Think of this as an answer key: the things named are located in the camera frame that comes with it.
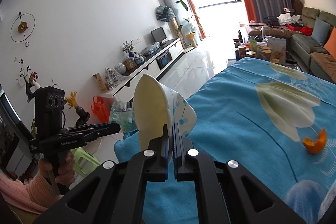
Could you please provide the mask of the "person left hand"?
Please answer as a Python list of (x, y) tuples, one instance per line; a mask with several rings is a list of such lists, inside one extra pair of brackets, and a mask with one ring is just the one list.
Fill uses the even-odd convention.
[[(70, 186), (75, 181), (75, 160), (71, 151), (66, 154), (65, 163), (58, 169), (58, 175), (55, 177), (55, 182)], [(52, 172), (53, 166), (45, 159), (39, 159), (38, 161), (39, 172), (41, 175), (51, 182), (49, 173)]]

